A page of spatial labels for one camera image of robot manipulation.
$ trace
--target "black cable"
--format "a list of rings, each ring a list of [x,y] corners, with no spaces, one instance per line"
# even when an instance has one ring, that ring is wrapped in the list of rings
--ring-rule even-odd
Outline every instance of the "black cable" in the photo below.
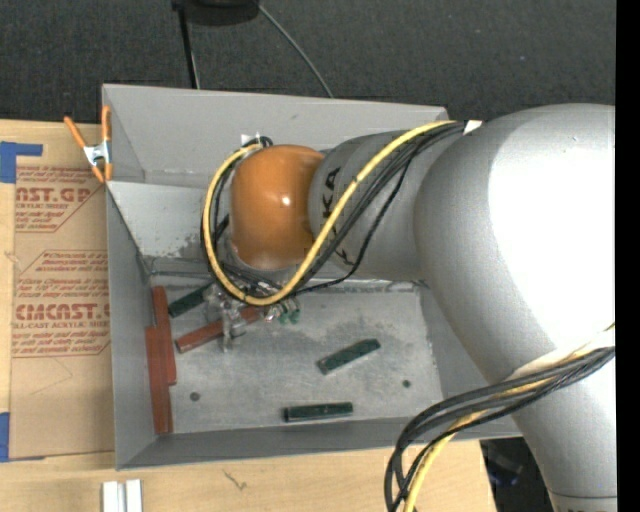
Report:
[[[276,30],[278,32],[280,32],[284,36],[284,38],[287,40],[287,42],[291,46],[293,46],[293,48],[298,52],[298,55],[300,55],[300,57],[302,57],[302,59],[305,61],[305,63],[307,64],[307,66],[309,67],[311,72],[318,79],[318,82],[320,82],[320,85],[322,85],[322,88],[324,89],[324,92],[327,93],[327,96],[329,96],[329,98],[335,98],[335,96],[333,95],[333,92],[331,92],[331,89],[329,89],[329,86],[327,85],[327,82],[324,81],[324,78],[322,78],[322,75],[316,69],[316,67],[313,65],[313,62],[311,62],[311,59],[307,56],[307,54],[300,47],[300,45],[295,42],[293,37],[291,37],[291,35],[289,35],[289,33],[284,29],[284,27],[282,25],[280,25],[280,23],[278,23],[278,21],[269,13],[269,11],[267,11],[260,4],[260,2],[256,1],[254,3],[258,6],[258,9],[260,9],[260,12],[269,21],[269,23],[271,23],[276,28]]]
[[[449,137],[454,133],[461,133],[463,130],[464,130],[464,125],[462,123],[452,123],[452,124],[444,125],[442,127],[435,128],[429,132],[426,132],[425,134],[417,136],[415,139],[408,141],[403,146],[401,146],[401,148],[398,148],[398,150],[396,150],[394,153],[389,155],[389,157],[387,157],[386,159],[386,162],[385,161],[381,162],[378,175],[373,179],[373,183],[369,185],[369,187],[365,190],[360,200],[353,207],[353,209],[350,212],[350,215],[347,217],[344,223],[342,223],[342,225],[340,226],[340,229],[337,230],[334,239],[321,252],[321,254],[318,256],[316,261],[313,263],[313,265],[311,265],[309,270],[305,273],[303,278],[300,280],[296,288],[286,298],[297,295],[297,294],[301,294],[301,293],[307,293],[308,291],[311,291],[311,290],[317,290],[320,288],[326,288],[328,286],[332,286],[334,284],[344,281],[345,279],[353,275],[353,273],[355,273],[358,266],[362,262],[362,259],[364,258],[364,254],[366,252],[366,249],[369,243],[371,242],[371,239],[373,238],[375,230],[377,229],[380,222],[382,221],[382,218],[386,213],[386,211],[388,210],[388,208],[390,207],[391,202],[396,197],[399,191],[399,188],[402,184],[402,181],[404,180],[404,176],[402,176],[398,180],[396,187],[394,187],[394,190],[392,191],[389,198],[385,202],[383,208],[381,209],[381,212],[376,216],[376,219],[374,220],[372,227],[367,233],[365,240],[363,242],[363,245],[361,246],[360,252],[358,254],[358,258],[356,260],[357,265],[354,265],[354,267],[352,267],[352,269],[350,270],[350,272],[347,273],[347,275],[341,278],[338,278],[334,281],[331,281],[328,283],[321,283],[319,285],[316,285],[314,287],[309,287],[307,289],[305,288],[303,288],[302,290],[300,289],[306,283],[308,283],[310,279],[313,278],[313,276],[333,255],[337,247],[340,245],[342,240],[344,240],[344,238],[348,234],[349,230],[355,225],[355,223],[362,216],[363,212],[370,205],[371,201],[386,187],[389,181],[394,176],[396,176],[398,172],[402,171],[404,175],[407,172],[407,169],[412,159],[415,158],[417,154],[419,154],[421,151],[425,150],[426,148],[430,147],[431,145],[439,142],[440,140],[446,137]],[[251,142],[259,142],[261,144],[269,144],[269,145],[272,144],[271,139],[267,137],[254,139],[254,141],[249,141],[249,143],[247,144],[250,144]],[[214,218],[212,223],[212,225],[214,226],[212,231],[213,240],[217,240],[219,238],[217,226],[218,226],[220,202],[222,197],[222,191],[230,175],[231,175],[231,168],[229,168],[227,172],[224,174],[224,176],[220,179],[220,182],[217,184],[216,190],[214,191],[214,194],[213,194],[213,201],[214,201],[214,215],[213,215]],[[238,270],[239,272],[236,273],[236,276],[241,276],[242,270],[240,269]]]
[[[463,130],[464,130],[464,125],[462,123],[454,123],[454,124],[450,124],[450,125],[445,125],[445,126],[443,126],[441,128],[436,128],[436,129],[434,129],[434,130],[432,130],[430,132],[427,132],[423,136],[421,136],[420,139],[417,140],[417,141],[416,140],[409,141],[407,146],[405,146],[401,151],[396,153],[396,155],[394,155],[392,161],[387,163],[386,168],[383,167],[384,172],[381,172],[378,176],[376,176],[376,179],[374,180],[374,182],[369,186],[369,188],[366,190],[365,194],[361,197],[361,199],[358,201],[358,203],[352,209],[349,217],[342,223],[342,225],[340,226],[340,230],[336,233],[336,235],[334,236],[333,240],[322,251],[320,256],[318,256],[318,258],[313,263],[313,265],[309,268],[307,273],[305,273],[305,277],[303,279],[301,279],[301,281],[300,281],[300,283],[298,283],[298,286],[296,287],[296,289],[301,287],[301,286],[304,286],[307,282],[309,282],[309,280],[311,278],[313,278],[314,275],[317,274],[317,272],[320,270],[320,268],[322,268],[322,266],[328,261],[328,259],[337,250],[338,246],[340,245],[340,243],[342,243],[342,241],[347,236],[347,234],[349,233],[351,228],[360,219],[360,217],[362,216],[362,214],[364,213],[366,208],[371,204],[371,201],[373,200],[373,198],[376,197],[380,193],[380,191],[383,190],[386,187],[386,185],[389,183],[389,181],[398,172],[400,172],[402,169],[408,168],[409,164],[411,163],[411,160],[413,158],[415,158],[415,156],[417,154],[419,154],[421,151],[424,151],[425,149],[427,149],[431,145],[433,145],[433,144],[435,144],[435,143],[437,143],[437,142],[439,142],[439,141],[451,136],[452,134],[461,133]],[[376,218],[376,221],[374,222],[374,226],[368,232],[368,234],[367,234],[367,236],[365,238],[365,242],[363,243],[363,247],[364,247],[365,251],[366,251],[366,246],[368,246],[371,238],[373,237],[375,229],[377,229],[377,226],[378,226],[379,222],[382,220],[382,216],[378,216],[378,218]],[[362,250],[362,247],[361,247],[360,254],[362,254],[362,256],[364,256],[364,252]],[[349,274],[347,274],[346,276],[331,282],[331,285],[337,284],[337,283],[340,283],[340,282],[344,281],[345,279],[350,277],[356,270],[357,270],[357,268],[355,268],[355,270],[352,269],[349,272]],[[317,289],[320,289],[320,288],[326,288],[325,285],[329,286],[327,283],[323,283],[323,284],[320,284],[320,285],[316,285],[315,287],[312,287],[312,289],[313,290],[317,290]],[[301,290],[300,292],[294,292],[294,293],[296,293],[296,294],[297,293],[306,293],[306,291],[303,292]]]
[[[242,269],[240,267],[236,267],[230,263],[221,263],[222,267],[225,270],[229,270],[230,273],[234,274],[238,279],[241,279],[245,282],[247,282],[248,284],[250,284],[251,286],[260,289],[260,291],[262,291],[263,293],[269,293],[269,290],[267,288],[265,288],[263,286],[262,283],[266,284],[267,286],[271,287],[271,288],[275,288],[275,289],[279,289],[280,286],[278,285],[278,283],[267,279],[265,277],[262,276],[258,276],[256,274],[253,274],[251,272],[249,272],[248,270]]]
[[[254,137],[251,140],[248,140],[242,145],[242,147],[246,148],[248,146],[251,146],[252,144],[260,144],[263,148],[268,148],[269,146],[273,146],[273,141],[269,137],[260,135],[258,137]]]
[[[562,389],[562,388],[568,387],[568,386],[570,386],[572,384],[575,384],[576,382],[578,382],[578,381],[588,377],[589,375],[595,373],[600,368],[602,368],[602,366],[604,366],[606,363],[608,363],[615,355],[614,350],[615,349],[611,349],[610,353],[608,353],[602,359],[596,361],[593,365],[590,365],[590,364],[584,365],[583,368],[579,368],[579,369],[573,370],[573,371],[569,372],[567,375],[563,375],[563,376],[559,377],[557,380],[552,381],[549,384],[545,384],[545,385],[539,387],[538,391],[531,398],[519,400],[514,405],[505,407],[501,411],[489,414],[487,416],[484,416],[482,418],[479,418],[477,420],[469,422],[466,425],[462,425],[460,427],[449,429],[446,432],[443,432],[442,434],[437,436],[435,439],[433,439],[433,441],[431,441],[427,446],[425,446],[420,451],[418,456],[415,458],[413,464],[411,465],[411,468],[409,469],[409,472],[407,473],[407,478],[405,479],[404,484],[402,485],[400,491],[398,492],[398,497],[396,498],[396,501],[393,503],[393,507],[391,508],[391,510],[395,512],[397,510],[398,506],[400,505],[400,502],[403,499],[406,498],[407,492],[409,490],[409,486],[411,485],[411,481],[413,480],[413,477],[415,476],[415,473],[417,472],[418,467],[420,466],[420,460],[426,454],[427,450],[431,446],[433,446],[437,442],[441,441],[443,438],[448,437],[448,436],[450,436],[452,434],[455,434],[457,432],[460,432],[460,431],[463,431],[463,430],[467,430],[469,428],[473,428],[475,426],[482,425],[482,424],[485,424],[485,423],[489,423],[489,422],[494,421],[496,419],[499,419],[499,418],[502,418],[504,416],[513,414],[513,413],[515,413],[515,412],[517,412],[517,411],[519,411],[519,410],[531,405],[532,403],[534,403],[534,402],[536,402],[536,401],[548,396],[549,394],[553,393],[554,391],[557,391],[559,389]]]
[[[402,467],[401,467],[401,464],[400,464],[401,478],[398,479],[398,482],[400,484],[400,490],[398,492],[398,495],[397,495],[397,498],[396,498],[395,501],[392,499],[392,489],[391,489],[391,485],[390,485],[391,484],[390,475],[393,473],[392,464],[391,464],[391,461],[390,461],[389,465],[387,466],[387,471],[385,473],[385,489],[384,489],[384,491],[385,491],[385,501],[386,501],[386,504],[387,504],[387,509],[389,511],[397,510],[400,502],[403,499],[406,498],[406,493],[407,493],[407,491],[409,489],[409,486],[411,485],[411,481],[413,479],[413,476],[415,475],[415,472],[417,471],[417,468],[419,466],[419,462],[422,459],[422,457],[424,456],[424,454],[426,453],[426,451],[429,449],[430,446],[433,446],[435,443],[439,442],[444,437],[449,436],[451,434],[460,432],[462,430],[467,430],[469,428],[473,428],[475,426],[482,425],[484,423],[488,423],[490,421],[493,421],[495,419],[501,418],[501,417],[509,415],[509,414],[513,414],[514,412],[517,412],[518,410],[530,405],[531,403],[544,398],[545,396],[549,395],[550,393],[552,393],[552,392],[554,392],[554,391],[556,391],[558,389],[562,389],[564,387],[570,386],[571,384],[574,384],[574,383],[576,383],[576,382],[588,377],[589,375],[592,375],[593,373],[598,371],[600,368],[602,368],[605,364],[607,364],[614,356],[615,356],[615,348],[598,349],[598,350],[595,350],[595,351],[593,351],[593,352],[591,352],[591,353],[587,354],[586,356],[583,356],[583,357],[581,357],[579,359],[576,359],[576,360],[571,361],[569,363],[560,365],[560,366],[558,366],[556,368],[552,368],[550,371],[553,371],[554,373],[557,373],[557,370],[562,370],[562,373],[558,374],[557,377],[555,379],[553,379],[550,383],[543,384],[543,385],[539,386],[538,388],[535,388],[533,390],[533,393],[527,393],[527,394],[530,394],[531,396],[529,396],[527,398],[521,398],[522,395],[518,395],[518,400],[516,400],[516,402],[514,404],[507,405],[507,406],[503,407],[503,409],[501,409],[498,412],[483,416],[482,418],[478,418],[478,419],[476,419],[476,420],[474,420],[472,422],[469,422],[466,425],[463,425],[463,426],[460,426],[460,427],[456,427],[456,428],[453,428],[453,429],[448,429],[447,431],[443,432],[442,434],[437,436],[435,439],[433,439],[420,452],[420,454],[414,460],[414,463],[412,464],[411,469],[407,473],[407,477],[406,478],[402,474]],[[538,377],[538,380],[545,380],[545,378],[548,378],[548,377],[540,377],[540,375],[548,375],[548,371],[537,372],[536,374],[533,374],[532,376]],[[522,386],[523,384],[514,384],[514,383],[516,383],[517,380],[519,380],[519,379],[514,379],[513,381],[509,381],[508,383],[511,384],[513,388],[517,388],[517,387]],[[464,417],[467,414],[469,414],[469,412],[467,412],[467,411],[468,411],[468,408],[463,408],[462,410],[455,411],[457,413],[457,414],[455,414],[455,416],[457,416],[457,418]],[[432,420],[433,423],[432,422],[427,422],[421,428],[417,429],[414,432],[415,435],[417,436],[417,437],[415,437],[414,440],[419,438],[421,435],[426,433],[428,430],[432,430],[433,428],[435,428],[436,426],[441,424],[440,419],[441,419],[441,417],[436,418],[435,420]],[[400,453],[399,453],[400,462],[401,462],[401,457],[402,457],[402,451],[400,451]]]
[[[216,233],[215,236],[213,237],[213,243],[214,243],[214,247],[218,247],[218,242],[220,241],[220,238],[222,237],[222,235],[224,234],[224,232],[226,231],[226,229],[229,227],[229,214],[227,213],[222,220],[220,221],[220,224],[218,224],[218,227],[216,228]]]
[[[180,34],[182,35],[182,45],[184,47],[184,55],[187,59],[187,69],[189,71],[189,82],[192,89],[200,89],[200,77],[196,68],[196,59],[191,48],[191,36],[189,35],[189,25],[187,23],[187,14],[183,1],[172,2],[173,10],[178,13],[180,21]]]
[[[371,240],[373,239],[373,235],[375,234],[376,230],[378,229],[378,226],[380,225],[380,222],[382,221],[382,218],[387,213],[387,210],[391,206],[391,203],[393,202],[393,200],[395,199],[396,195],[400,191],[400,187],[402,186],[404,178],[407,175],[407,169],[408,168],[409,168],[409,165],[407,164],[405,166],[405,168],[404,168],[404,171],[400,175],[400,179],[398,180],[398,183],[394,187],[394,189],[391,192],[391,194],[389,194],[389,197],[387,198],[387,200],[385,201],[384,205],[380,209],[380,212],[376,216],[373,224],[371,225],[371,228],[369,229],[369,232],[367,233],[367,236],[364,239],[364,242],[362,243],[362,246],[360,247],[360,252],[358,253],[358,257],[356,258],[356,261],[354,262],[353,266],[351,267],[351,270],[349,270],[349,272],[347,272],[344,276],[339,277],[338,279],[334,279],[333,281],[329,281],[329,282],[326,282],[326,283],[316,284],[314,286],[308,286],[308,287],[303,288],[301,290],[294,291],[293,293],[291,293],[290,296],[295,297],[296,295],[302,295],[303,293],[309,293],[309,292],[312,292],[312,291],[318,291],[318,290],[322,290],[324,288],[328,288],[330,286],[334,286],[336,284],[340,284],[343,281],[346,281],[347,279],[349,279],[353,274],[356,273],[356,271],[360,267],[360,264],[362,263],[362,260],[364,259],[364,254],[367,251],[367,248],[369,247],[369,243],[371,243]]]
[[[541,381],[549,378],[562,378],[568,372],[581,370],[585,366],[589,366],[594,363],[597,364],[598,358],[601,357],[601,352],[602,351],[594,351],[580,358],[576,358],[573,361],[569,361],[567,363],[558,365],[555,368],[543,370],[541,372],[536,372],[535,374],[522,377],[520,379],[513,379],[511,381],[503,382],[494,386],[488,386],[485,388],[481,388],[479,390],[474,390],[472,392],[465,393],[464,395],[453,397],[453,399],[446,400],[444,402],[441,402],[440,404],[436,404],[435,406],[430,407],[426,411],[423,411],[416,418],[414,418],[414,420],[412,420],[407,425],[407,427],[405,427],[405,429],[403,430],[403,432],[398,438],[398,441],[396,443],[396,448],[387,466],[387,472],[385,473],[385,496],[389,497],[391,495],[392,472],[395,472],[396,479],[398,480],[399,484],[404,479],[404,475],[402,473],[402,453],[411,443],[415,442],[420,436],[424,435],[427,431],[441,425],[443,423],[443,421],[441,421],[442,418],[446,418],[446,421],[448,422],[451,420],[455,420],[459,417],[466,416],[467,414],[470,414],[472,412],[477,412],[483,409],[482,407],[480,408],[475,407],[475,405],[477,404],[474,404],[473,406],[459,408],[455,411],[451,411],[447,413],[446,415],[439,416],[438,418],[429,419],[428,421],[426,421],[426,418],[435,416],[435,414],[437,414],[441,410],[451,407],[452,403],[455,403],[457,405],[457,403],[469,401],[469,400],[465,400],[465,398],[468,396],[474,396],[474,399],[477,399],[479,398],[480,395],[487,395],[487,393],[489,395],[494,395],[495,393],[506,392],[506,391],[509,391],[510,389],[522,387],[537,381]],[[489,401],[479,402],[479,404],[486,406],[485,407],[486,409],[493,409],[493,408],[496,408],[494,404],[490,403],[493,400],[495,399],[489,399]]]

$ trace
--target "cardboard sheet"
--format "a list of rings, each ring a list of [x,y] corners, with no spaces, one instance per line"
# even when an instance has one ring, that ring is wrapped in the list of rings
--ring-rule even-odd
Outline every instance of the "cardboard sheet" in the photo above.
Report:
[[[0,140],[43,145],[17,160],[9,456],[113,449],[105,189],[62,123],[3,121]]]
[[[0,183],[0,414],[9,410],[15,185]]]

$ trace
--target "yellow cable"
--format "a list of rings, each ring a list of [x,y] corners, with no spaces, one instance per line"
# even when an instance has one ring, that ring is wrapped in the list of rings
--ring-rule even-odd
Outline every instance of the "yellow cable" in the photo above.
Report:
[[[320,252],[322,245],[325,240],[329,236],[331,229],[336,224],[338,217],[344,210],[347,202],[354,194],[362,180],[364,180],[373,170],[382,162],[386,157],[388,157],[393,151],[395,151],[402,144],[410,141],[411,139],[425,134],[439,126],[443,126],[446,124],[451,124],[454,121],[435,121],[433,123],[429,123],[423,126],[419,126],[418,128],[414,128],[413,130],[409,130],[404,133],[397,139],[394,139],[389,144],[387,144],[378,154],[376,154],[369,162],[362,168],[362,170],[357,174],[357,176],[353,179],[353,181],[349,184],[344,193],[340,196],[340,199],[336,203],[336,206],[331,212],[331,215],[327,219],[327,221],[322,226],[320,233],[318,234],[318,238],[315,240],[311,249],[307,253],[307,256],[303,260],[303,262],[298,267],[298,270],[293,275],[293,277],[282,287],[280,291],[275,293],[274,295],[270,295],[269,297],[255,297],[252,295],[247,295],[240,288],[235,286],[231,280],[225,275],[224,271],[220,267],[218,262],[218,258],[213,249],[213,242],[211,240],[211,202],[213,199],[213,193],[216,189],[216,185],[220,181],[220,178],[224,175],[225,172],[233,165],[240,157],[247,154],[249,151],[256,149],[256,147],[261,147],[258,144],[254,144],[247,148],[241,148],[236,151],[233,155],[227,158],[222,165],[218,168],[218,170],[213,175],[211,179],[211,183],[209,184],[209,189],[207,190],[207,195],[205,198],[204,211],[202,213],[202,227],[203,227],[203,237],[205,243],[205,249],[207,251],[207,257],[209,259],[209,263],[213,272],[215,273],[218,280],[222,283],[222,285],[226,288],[226,290],[234,295],[237,299],[240,299],[247,304],[251,304],[252,306],[269,306],[271,304],[275,304],[276,302],[285,298],[289,293],[293,291],[296,285],[300,282],[300,280],[304,277],[304,274],[307,272],[309,267],[313,264],[313,261],[316,259],[316,256]]]
[[[607,329],[605,329],[603,332],[608,332],[608,331],[615,331],[615,322],[613,322],[609,327],[607,327]],[[553,365],[550,365],[549,367],[555,366],[557,364],[562,364],[565,362],[569,362],[572,359],[576,359],[578,357],[581,357],[583,355],[586,355],[589,351],[586,350],[584,347],[581,347],[580,349],[576,350],[575,352],[573,352],[572,354],[570,354],[569,356],[562,358],[558,361],[555,361],[553,363]],[[493,398],[502,398],[505,396],[510,396],[516,393],[522,393],[522,392],[526,392],[529,391],[531,388],[534,387],[539,387],[544,385],[546,382],[548,382],[549,380],[551,380],[552,377],[547,377],[546,379],[542,379],[539,380],[537,382],[532,382],[530,384],[525,384],[522,386],[519,386],[517,388],[513,388],[507,391],[503,391],[502,393],[498,393],[496,395],[494,395]],[[464,426],[467,423],[470,423],[472,421],[474,421],[476,418],[479,418],[480,416],[482,416],[483,414],[485,414],[488,411],[479,411],[479,412],[475,412],[472,414],[468,414],[467,416],[463,416],[462,418],[459,418],[458,420],[456,420],[454,423],[451,424],[451,426],[449,426],[448,430],[453,430],[459,426]],[[427,475],[427,472],[429,471],[429,469],[431,468],[431,466],[433,465],[433,461],[435,460],[435,458],[438,456],[438,454],[443,450],[443,448],[447,445],[447,443],[449,441],[451,441],[451,439],[453,439],[455,437],[456,433],[452,433],[448,436],[443,437],[440,441],[438,441],[437,443],[435,443],[433,446],[431,446],[424,454],[422,461],[420,462],[420,467],[418,468],[416,475],[413,479],[413,482],[411,482],[411,486],[409,487],[409,494],[407,496],[407,499],[405,501],[405,505],[404,505],[404,509],[403,512],[413,512],[415,505],[416,505],[416,501],[418,499],[418,494],[420,493],[420,489],[422,488],[422,484],[424,483],[424,479],[425,476]]]

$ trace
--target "orange clip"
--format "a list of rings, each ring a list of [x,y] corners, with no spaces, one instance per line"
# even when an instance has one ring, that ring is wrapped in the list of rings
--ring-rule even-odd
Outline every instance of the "orange clip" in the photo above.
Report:
[[[111,180],[113,175],[113,163],[111,163],[111,108],[109,105],[102,107],[102,142],[96,146],[88,146],[78,127],[69,116],[64,117],[76,144],[82,148],[87,160],[91,164],[91,171],[100,183]],[[98,160],[104,160],[104,174],[98,167]]]

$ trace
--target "gray carpet floor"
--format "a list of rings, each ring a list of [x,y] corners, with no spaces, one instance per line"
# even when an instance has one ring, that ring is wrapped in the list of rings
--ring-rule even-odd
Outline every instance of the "gray carpet floor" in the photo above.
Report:
[[[615,0],[263,0],[341,98],[490,119],[615,102]],[[202,87],[322,96],[263,17],[191,25]],[[0,116],[97,119],[103,82],[188,87],[170,0],[0,0]]]

